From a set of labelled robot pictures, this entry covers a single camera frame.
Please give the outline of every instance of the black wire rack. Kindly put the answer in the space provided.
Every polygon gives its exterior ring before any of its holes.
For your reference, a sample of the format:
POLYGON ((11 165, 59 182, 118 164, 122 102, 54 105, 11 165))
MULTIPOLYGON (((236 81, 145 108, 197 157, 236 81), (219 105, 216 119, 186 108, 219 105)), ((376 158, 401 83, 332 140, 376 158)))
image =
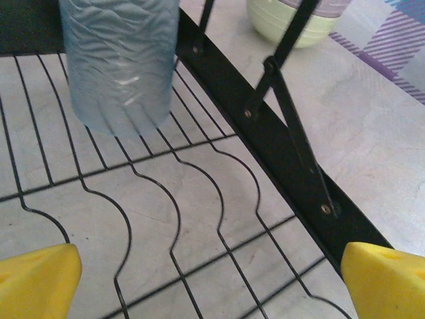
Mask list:
POLYGON ((390 244, 315 161, 280 72, 318 1, 302 1, 256 89, 205 35, 214 0, 199 26, 181 11, 171 115, 132 139, 76 119, 57 2, 23 2, 0 5, 0 253, 75 243, 71 318, 355 317, 343 249, 390 244), (332 284, 313 293, 318 280, 332 284), (308 302, 317 312, 292 312, 308 302))

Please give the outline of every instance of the checkered tablecloth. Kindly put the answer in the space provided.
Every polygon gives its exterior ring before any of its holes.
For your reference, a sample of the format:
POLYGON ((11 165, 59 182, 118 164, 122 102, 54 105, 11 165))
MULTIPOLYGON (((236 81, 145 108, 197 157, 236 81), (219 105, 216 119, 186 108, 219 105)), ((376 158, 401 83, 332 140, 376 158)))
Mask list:
POLYGON ((425 104, 425 0, 353 0, 330 37, 425 104))

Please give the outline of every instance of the light green bowl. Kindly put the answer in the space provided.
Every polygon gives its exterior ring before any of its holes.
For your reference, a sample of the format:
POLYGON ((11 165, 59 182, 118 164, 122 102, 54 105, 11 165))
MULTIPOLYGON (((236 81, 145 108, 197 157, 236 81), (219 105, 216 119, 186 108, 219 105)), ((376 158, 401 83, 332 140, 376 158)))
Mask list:
MULTIPOLYGON (((273 43, 279 43, 296 9, 278 0, 247 0, 248 16, 255 29, 273 43)), ((338 18, 312 16, 296 48, 305 48, 323 40, 335 27, 338 18)))

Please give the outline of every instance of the yellow plastic piece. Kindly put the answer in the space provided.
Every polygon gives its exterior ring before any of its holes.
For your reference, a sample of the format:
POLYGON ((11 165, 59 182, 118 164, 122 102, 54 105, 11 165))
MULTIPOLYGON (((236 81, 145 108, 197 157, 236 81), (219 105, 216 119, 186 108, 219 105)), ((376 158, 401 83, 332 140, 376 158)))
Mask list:
POLYGON ((65 319, 81 271, 71 244, 0 261, 0 318, 65 319))
POLYGON ((425 258, 349 243, 341 270, 359 319, 424 319, 425 258))

